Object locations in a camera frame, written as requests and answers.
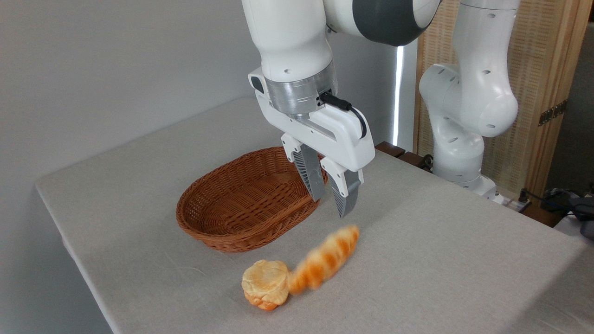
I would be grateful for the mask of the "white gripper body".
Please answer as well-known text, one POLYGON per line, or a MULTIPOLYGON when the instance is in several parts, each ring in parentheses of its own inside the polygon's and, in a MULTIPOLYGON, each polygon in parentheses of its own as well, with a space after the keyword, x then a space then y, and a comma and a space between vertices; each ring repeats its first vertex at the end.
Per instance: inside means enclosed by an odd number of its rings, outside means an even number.
POLYGON ((363 169, 374 159, 371 133, 368 130, 362 136, 361 121, 353 113, 325 104, 310 112, 308 118, 296 120, 273 108, 269 97, 271 91, 261 68, 250 72, 248 80, 255 89, 265 119, 283 133, 353 172, 363 169))

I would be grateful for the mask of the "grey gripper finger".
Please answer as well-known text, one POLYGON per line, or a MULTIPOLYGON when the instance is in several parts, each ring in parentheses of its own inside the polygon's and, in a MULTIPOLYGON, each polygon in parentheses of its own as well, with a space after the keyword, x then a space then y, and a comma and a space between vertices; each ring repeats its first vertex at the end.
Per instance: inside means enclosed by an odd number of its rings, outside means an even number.
POLYGON ((281 137, 288 160, 295 165, 313 201, 325 194, 325 183, 317 152, 289 134, 281 137))
POLYGON ((330 158, 323 158, 321 167, 329 176, 339 216, 343 218, 357 203, 359 186, 364 183, 362 169, 350 171, 330 158))

